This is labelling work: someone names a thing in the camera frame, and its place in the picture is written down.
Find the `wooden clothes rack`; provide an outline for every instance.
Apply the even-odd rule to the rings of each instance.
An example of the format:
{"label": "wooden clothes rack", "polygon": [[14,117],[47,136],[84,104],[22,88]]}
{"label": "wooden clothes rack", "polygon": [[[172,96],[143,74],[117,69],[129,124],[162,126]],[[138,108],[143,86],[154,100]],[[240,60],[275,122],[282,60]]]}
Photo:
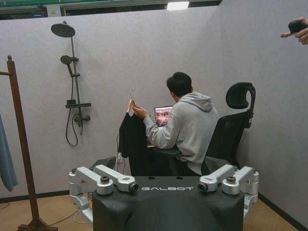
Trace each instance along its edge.
{"label": "wooden clothes rack", "polygon": [[21,106],[17,75],[15,69],[15,63],[12,60],[12,57],[8,55],[8,72],[0,72],[0,75],[9,76],[10,84],[13,96],[13,103],[16,114],[16,122],[19,133],[19,141],[21,146],[21,152],[24,161],[26,181],[30,199],[31,213],[32,213],[32,221],[28,225],[20,225],[17,231],[58,231],[57,227],[48,226],[40,217],[39,217],[39,209],[37,202],[37,195],[35,193],[35,186],[33,180],[32,166],[29,154],[29,147],[26,135],[25,121],[23,115],[23,109]]}

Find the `shower head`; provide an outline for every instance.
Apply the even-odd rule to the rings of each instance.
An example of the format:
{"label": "shower head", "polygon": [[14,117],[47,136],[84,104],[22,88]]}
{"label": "shower head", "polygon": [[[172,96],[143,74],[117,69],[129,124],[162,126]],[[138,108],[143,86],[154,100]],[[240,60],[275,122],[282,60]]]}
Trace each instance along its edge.
{"label": "shower head", "polygon": [[61,61],[63,64],[67,65],[69,74],[72,76],[73,72],[72,72],[72,69],[71,69],[71,66],[70,66],[70,64],[71,64],[71,62],[72,62],[72,58],[69,57],[68,55],[63,55],[63,56],[61,57],[60,61]]}
{"label": "shower head", "polygon": [[60,60],[65,65],[69,65],[72,62],[72,58],[69,57],[68,55],[63,55]]}
{"label": "shower head", "polygon": [[65,21],[63,23],[56,23],[51,26],[51,31],[60,37],[70,38],[75,35],[75,30],[69,26]]}

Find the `shower shelf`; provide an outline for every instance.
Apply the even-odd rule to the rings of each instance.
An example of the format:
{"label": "shower shelf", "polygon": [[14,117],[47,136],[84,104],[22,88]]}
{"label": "shower shelf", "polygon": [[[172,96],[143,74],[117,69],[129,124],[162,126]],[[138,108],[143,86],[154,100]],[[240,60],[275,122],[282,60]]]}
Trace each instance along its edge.
{"label": "shower shelf", "polygon": [[91,103],[68,104],[66,108],[91,107]]}

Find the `laptop screen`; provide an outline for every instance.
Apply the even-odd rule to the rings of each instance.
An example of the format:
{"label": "laptop screen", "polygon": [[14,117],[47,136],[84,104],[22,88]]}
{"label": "laptop screen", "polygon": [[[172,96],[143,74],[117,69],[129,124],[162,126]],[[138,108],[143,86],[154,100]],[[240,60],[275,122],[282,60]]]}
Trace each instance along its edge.
{"label": "laptop screen", "polygon": [[168,123],[171,114],[171,109],[172,109],[171,106],[154,108],[155,121],[157,126],[163,127]]}

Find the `logo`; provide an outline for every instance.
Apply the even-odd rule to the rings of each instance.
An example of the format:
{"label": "logo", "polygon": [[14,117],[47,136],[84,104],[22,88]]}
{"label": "logo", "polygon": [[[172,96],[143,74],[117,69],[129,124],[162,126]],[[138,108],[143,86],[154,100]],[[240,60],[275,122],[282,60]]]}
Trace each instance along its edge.
{"label": "logo", "polygon": [[185,191],[189,190],[191,191],[193,187],[167,187],[167,188],[157,188],[157,187],[143,187],[141,190],[143,191]]}

